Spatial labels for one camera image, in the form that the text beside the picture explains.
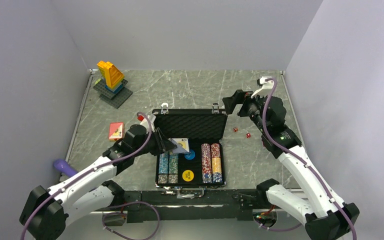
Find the blue playing card deck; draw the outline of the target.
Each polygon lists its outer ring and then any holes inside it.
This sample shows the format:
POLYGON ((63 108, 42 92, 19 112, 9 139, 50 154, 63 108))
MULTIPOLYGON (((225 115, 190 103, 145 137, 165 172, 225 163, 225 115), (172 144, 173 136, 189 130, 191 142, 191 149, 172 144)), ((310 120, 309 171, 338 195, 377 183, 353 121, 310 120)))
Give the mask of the blue playing card deck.
POLYGON ((176 145, 176 148, 171 150, 174 154, 188 154, 190 152, 188 138, 171 138, 170 141, 176 145))

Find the red playing card deck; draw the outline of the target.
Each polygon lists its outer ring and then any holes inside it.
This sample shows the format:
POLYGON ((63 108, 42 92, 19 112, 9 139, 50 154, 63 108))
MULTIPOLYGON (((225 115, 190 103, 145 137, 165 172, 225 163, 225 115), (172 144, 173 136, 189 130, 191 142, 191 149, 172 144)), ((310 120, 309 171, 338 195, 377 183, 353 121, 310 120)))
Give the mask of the red playing card deck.
POLYGON ((123 122, 112 122, 109 124, 108 140, 115 142, 124 137, 124 123, 123 122))

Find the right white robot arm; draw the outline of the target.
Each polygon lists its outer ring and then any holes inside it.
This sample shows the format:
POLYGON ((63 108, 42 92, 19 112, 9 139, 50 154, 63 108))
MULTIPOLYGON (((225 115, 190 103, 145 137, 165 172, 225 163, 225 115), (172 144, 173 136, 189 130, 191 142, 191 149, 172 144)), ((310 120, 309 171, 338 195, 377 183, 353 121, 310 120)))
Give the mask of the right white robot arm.
POLYGON ((272 95, 253 96, 251 91, 236 90, 222 99, 228 115, 237 105, 239 117, 248 117, 261 132, 261 141, 276 160, 292 174, 306 199, 296 196, 275 179, 256 186, 256 203, 262 208, 274 205, 286 211, 312 240, 337 240, 347 233, 357 238, 354 227, 360 214, 355 203, 346 203, 327 184, 313 166, 297 134, 286 125, 283 101, 272 95))

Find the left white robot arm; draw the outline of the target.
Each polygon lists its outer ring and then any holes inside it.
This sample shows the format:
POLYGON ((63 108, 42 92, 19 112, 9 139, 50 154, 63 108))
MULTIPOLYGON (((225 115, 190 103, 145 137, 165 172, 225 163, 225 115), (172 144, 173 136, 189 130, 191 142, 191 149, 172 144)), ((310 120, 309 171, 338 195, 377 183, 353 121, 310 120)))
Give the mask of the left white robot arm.
POLYGON ((37 240, 55 240, 68 225, 93 211, 127 206, 125 191, 112 179, 130 167, 136 156, 159 156, 176 147, 159 128, 131 126, 124 138, 84 170, 56 185, 39 185, 30 192, 19 218, 23 225, 20 238, 30 233, 37 240))

